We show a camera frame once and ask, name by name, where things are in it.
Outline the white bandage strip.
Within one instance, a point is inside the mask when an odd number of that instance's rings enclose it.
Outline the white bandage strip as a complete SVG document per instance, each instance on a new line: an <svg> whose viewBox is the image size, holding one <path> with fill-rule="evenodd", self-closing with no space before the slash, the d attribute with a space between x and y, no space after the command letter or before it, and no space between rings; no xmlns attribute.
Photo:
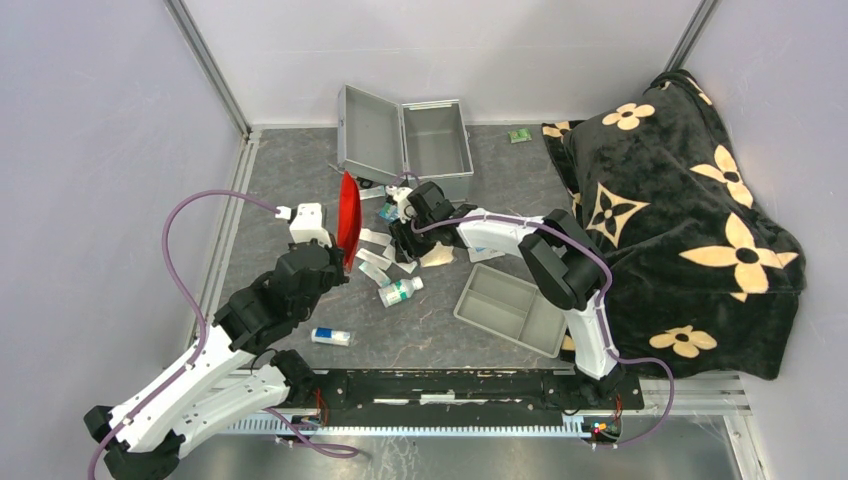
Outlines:
<svg viewBox="0 0 848 480"><path fill-rule="evenodd" d="M375 232L368 228L362 228L360 230L359 239L364 242L388 246L392 242L392 237L387 233Z"/></svg>

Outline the red first aid pouch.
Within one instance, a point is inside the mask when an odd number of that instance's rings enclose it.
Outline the red first aid pouch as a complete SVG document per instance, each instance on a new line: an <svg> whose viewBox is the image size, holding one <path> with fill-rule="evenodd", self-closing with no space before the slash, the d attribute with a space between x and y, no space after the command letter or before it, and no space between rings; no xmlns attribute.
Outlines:
<svg viewBox="0 0 848 480"><path fill-rule="evenodd" d="M359 186L356 180L345 172L339 191L336 237L338 247L343 250L343 266L346 272L350 272L353 268L361 228L362 208Z"/></svg>

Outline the grey metal case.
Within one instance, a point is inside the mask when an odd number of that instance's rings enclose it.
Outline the grey metal case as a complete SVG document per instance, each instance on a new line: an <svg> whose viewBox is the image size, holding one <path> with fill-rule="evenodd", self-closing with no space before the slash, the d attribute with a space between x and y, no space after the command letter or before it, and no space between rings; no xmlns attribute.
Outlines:
<svg viewBox="0 0 848 480"><path fill-rule="evenodd" d="M338 169L384 185L410 171L451 201L469 197L474 166L459 100L396 103L345 85L337 107Z"/></svg>

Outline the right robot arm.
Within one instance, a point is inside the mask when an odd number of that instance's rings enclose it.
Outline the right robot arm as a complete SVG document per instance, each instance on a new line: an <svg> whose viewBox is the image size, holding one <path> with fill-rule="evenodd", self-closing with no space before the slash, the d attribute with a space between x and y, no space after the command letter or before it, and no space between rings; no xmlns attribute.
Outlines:
<svg viewBox="0 0 848 480"><path fill-rule="evenodd" d="M524 217L455 206L433 182L416 188L389 186L387 200L398 213L389 225L396 256L422 260L437 247L490 249L521 258L541 295L565 319L575 344L574 364L580 400L602 408L618 393L623 378L619 356L605 318L605 295L612 273L595 243L575 218L561 209Z"/></svg>

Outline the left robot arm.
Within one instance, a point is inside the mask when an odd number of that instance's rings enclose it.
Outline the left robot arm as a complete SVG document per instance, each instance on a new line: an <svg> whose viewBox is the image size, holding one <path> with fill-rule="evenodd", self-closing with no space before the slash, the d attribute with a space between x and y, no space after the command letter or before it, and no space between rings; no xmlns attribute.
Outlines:
<svg viewBox="0 0 848 480"><path fill-rule="evenodd" d="M195 448L237 421L286 403L306 405L313 373L294 350L282 351L247 378L210 390L308 320L320 297L348 282L341 248L293 243L273 270L233 293L204 339L141 392L114 406L95 406L84 423L94 455L115 479L165 479Z"/></svg>

